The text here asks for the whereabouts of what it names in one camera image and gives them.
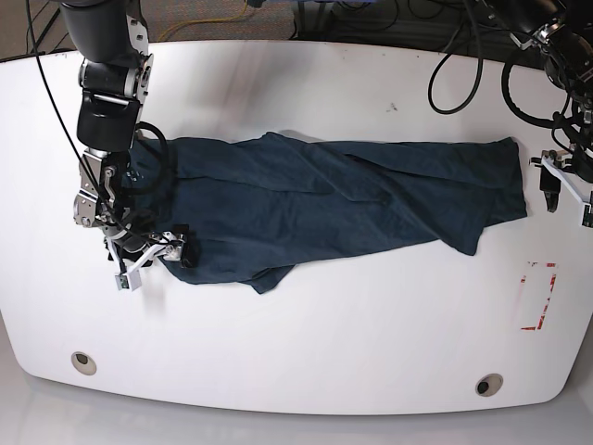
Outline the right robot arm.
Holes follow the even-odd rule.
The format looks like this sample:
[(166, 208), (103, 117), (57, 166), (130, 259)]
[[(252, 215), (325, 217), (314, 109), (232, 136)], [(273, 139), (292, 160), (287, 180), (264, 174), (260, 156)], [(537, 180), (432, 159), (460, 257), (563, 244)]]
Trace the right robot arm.
[(139, 2), (62, 1), (59, 10), (83, 56), (77, 138), (85, 149), (74, 221), (100, 229), (114, 261), (139, 260), (151, 249), (195, 267), (188, 226), (159, 231), (154, 212), (137, 204), (173, 176), (177, 163), (162, 132), (141, 120), (154, 57)]

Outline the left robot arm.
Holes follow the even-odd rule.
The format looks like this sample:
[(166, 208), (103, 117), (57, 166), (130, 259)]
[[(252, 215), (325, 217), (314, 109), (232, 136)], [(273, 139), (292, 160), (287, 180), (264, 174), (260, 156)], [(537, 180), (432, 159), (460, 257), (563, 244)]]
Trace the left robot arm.
[[(530, 159), (540, 169), (539, 190), (547, 211), (557, 210), (561, 190), (566, 188), (582, 209), (582, 225), (590, 227), (592, 195), (581, 194), (571, 177), (592, 182), (592, 44), (573, 30), (561, 1), (486, 1), (485, 5), (509, 30), (517, 46), (501, 76), (507, 107), (521, 121), (549, 130), (559, 147)], [(548, 79), (566, 93), (562, 109), (550, 119), (527, 114), (511, 98), (511, 70), (530, 48), (541, 53)]]

